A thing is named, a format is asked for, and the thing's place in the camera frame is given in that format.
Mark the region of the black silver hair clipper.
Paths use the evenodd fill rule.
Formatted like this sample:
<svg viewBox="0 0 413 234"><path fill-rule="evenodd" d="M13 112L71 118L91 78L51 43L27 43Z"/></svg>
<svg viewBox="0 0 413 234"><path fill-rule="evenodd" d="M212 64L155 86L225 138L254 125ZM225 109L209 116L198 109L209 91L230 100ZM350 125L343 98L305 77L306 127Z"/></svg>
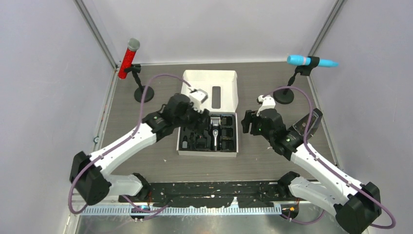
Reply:
<svg viewBox="0 0 413 234"><path fill-rule="evenodd" d="M219 116L211 116L210 118L210 124L211 124L211 133L212 133L212 139L213 139L213 149L214 151L219 150L219 131L221 127L221 118Z"/></svg>

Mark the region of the white hair clipper box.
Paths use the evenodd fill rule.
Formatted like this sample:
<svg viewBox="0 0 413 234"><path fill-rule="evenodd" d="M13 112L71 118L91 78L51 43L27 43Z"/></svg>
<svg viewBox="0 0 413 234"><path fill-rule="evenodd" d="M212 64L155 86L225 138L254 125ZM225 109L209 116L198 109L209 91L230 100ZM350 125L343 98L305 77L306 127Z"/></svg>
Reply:
<svg viewBox="0 0 413 234"><path fill-rule="evenodd" d="M237 90L237 73L230 70L186 70L183 73L183 83L181 93L189 95L189 87L202 89L208 93L208 99L203 104L195 104L200 110L209 110L209 126L201 133L196 133L188 128L179 128L177 140L177 152L181 156L217 156L217 157L236 157L239 151L238 147L238 118L236 109L238 106L238 90ZM234 137L230 138L234 141L234 152L221 151L221 142L223 139L221 131L225 126L220 127L219 131L219 150L214 151L213 139L211 133L211 116L231 115L233 116ZM183 137L188 137L188 148L182 148ZM205 150L195 149L195 140L205 138L207 147Z"/></svg>

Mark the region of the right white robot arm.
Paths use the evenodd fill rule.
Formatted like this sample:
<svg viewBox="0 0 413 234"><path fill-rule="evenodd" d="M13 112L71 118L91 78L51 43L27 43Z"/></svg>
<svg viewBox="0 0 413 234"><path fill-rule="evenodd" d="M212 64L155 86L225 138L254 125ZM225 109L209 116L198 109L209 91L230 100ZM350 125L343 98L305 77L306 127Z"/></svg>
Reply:
<svg viewBox="0 0 413 234"><path fill-rule="evenodd" d="M287 128L276 109L261 112L246 110L241 121L243 133L263 136L270 147L288 161L310 173L319 185L313 184L295 172L288 172L278 181L278 194L284 200L302 198L322 208L336 218L337 223L350 234L360 234L381 214L382 209L368 196L380 201L379 188L340 171L311 144L304 144L304 130L309 121L309 136L317 130L322 112L315 108L291 127Z"/></svg>

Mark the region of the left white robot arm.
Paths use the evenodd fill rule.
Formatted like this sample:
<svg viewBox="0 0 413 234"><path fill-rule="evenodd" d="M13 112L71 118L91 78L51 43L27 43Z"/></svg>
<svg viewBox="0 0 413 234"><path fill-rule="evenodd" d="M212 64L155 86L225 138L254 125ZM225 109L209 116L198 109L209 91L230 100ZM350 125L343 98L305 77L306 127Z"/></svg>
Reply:
<svg viewBox="0 0 413 234"><path fill-rule="evenodd" d="M147 114L130 132L110 145L90 153L77 153L72 162L69 181L88 206L109 195L128 195L143 202L149 197L146 181L138 173L113 175L112 172L134 154L151 146L179 127L202 132L208 125L209 110L202 104L208 95L193 90L188 95L174 94L167 104Z"/></svg>

